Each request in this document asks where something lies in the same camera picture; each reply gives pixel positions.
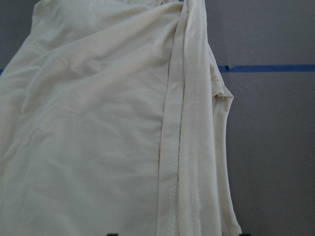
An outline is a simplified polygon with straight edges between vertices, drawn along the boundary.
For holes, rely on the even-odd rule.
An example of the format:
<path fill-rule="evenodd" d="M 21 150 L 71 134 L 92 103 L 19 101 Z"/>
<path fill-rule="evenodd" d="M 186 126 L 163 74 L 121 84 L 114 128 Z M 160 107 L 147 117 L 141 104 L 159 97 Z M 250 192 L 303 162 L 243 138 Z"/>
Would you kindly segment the cream long-sleeve printed shirt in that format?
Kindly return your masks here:
<path fill-rule="evenodd" d="M 0 77 L 3 236 L 238 236 L 202 0 L 41 0 Z"/>

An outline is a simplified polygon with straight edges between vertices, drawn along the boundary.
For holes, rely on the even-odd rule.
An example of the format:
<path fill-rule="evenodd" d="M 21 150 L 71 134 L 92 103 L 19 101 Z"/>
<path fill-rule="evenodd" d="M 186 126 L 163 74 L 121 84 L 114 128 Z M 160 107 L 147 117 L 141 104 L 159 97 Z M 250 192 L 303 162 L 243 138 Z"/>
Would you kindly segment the brown table mat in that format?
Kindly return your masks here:
<path fill-rule="evenodd" d="M 315 3 L 208 0 L 208 38 L 235 98 L 232 201 L 244 233 L 315 233 Z"/>

